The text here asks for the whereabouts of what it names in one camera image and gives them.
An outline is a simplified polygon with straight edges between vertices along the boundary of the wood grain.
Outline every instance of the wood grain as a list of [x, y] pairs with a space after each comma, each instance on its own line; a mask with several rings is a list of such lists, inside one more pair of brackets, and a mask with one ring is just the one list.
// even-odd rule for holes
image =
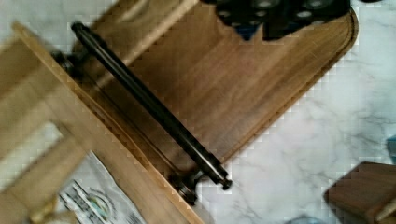
[[[262, 42], [260, 32], [244, 42], [212, 9], [196, 4], [128, 65], [209, 151], [227, 161], [350, 49], [358, 24], [351, 12], [276, 42]], [[92, 77], [176, 170], [194, 165], [118, 81]]]
[[362, 162], [332, 185], [324, 198], [341, 223], [394, 223], [394, 214], [378, 215], [396, 199], [396, 166]]
[[[46, 69], [43, 73], [34, 73], [36, 77], [30, 84], [36, 94], [43, 95], [40, 103], [51, 111], [48, 119], [54, 117], [61, 122], [77, 140], [93, 142], [89, 148], [136, 204], [144, 219], [148, 223], [203, 223], [144, 156], [134, 139], [66, 74], [32, 34], [18, 23], [13, 28]], [[43, 88], [43, 83], [55, 86]]]

